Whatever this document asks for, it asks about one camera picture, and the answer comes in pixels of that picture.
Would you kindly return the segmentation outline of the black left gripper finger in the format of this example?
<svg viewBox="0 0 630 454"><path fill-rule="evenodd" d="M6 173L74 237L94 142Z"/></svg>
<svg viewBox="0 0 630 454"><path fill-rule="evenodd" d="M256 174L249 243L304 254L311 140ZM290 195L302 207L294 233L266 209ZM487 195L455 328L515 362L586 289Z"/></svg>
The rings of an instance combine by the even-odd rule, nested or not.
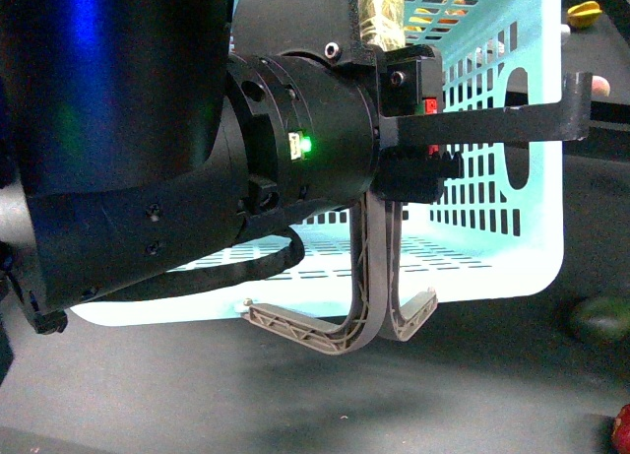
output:
<svg viewBox="0 0 630 454"><path fill-rule="evenodd" d="M556 103L502 106L396 120L396 144L570 142L585 139L590 130L593 74L569 73Z"/></svg>

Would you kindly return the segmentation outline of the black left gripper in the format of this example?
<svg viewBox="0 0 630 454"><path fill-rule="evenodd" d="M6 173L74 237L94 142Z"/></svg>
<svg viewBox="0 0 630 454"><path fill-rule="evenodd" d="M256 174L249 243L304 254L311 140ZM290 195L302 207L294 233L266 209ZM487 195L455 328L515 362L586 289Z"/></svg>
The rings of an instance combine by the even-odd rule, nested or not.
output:
<svg viewBox="0 0 630 454"><path fill-rule="evenodd" d="M437 201L463 174L436 128L442 58L360 36L359 0L238 0L227 95L248 166L245 228L279 230L366 192Z"/></svg>

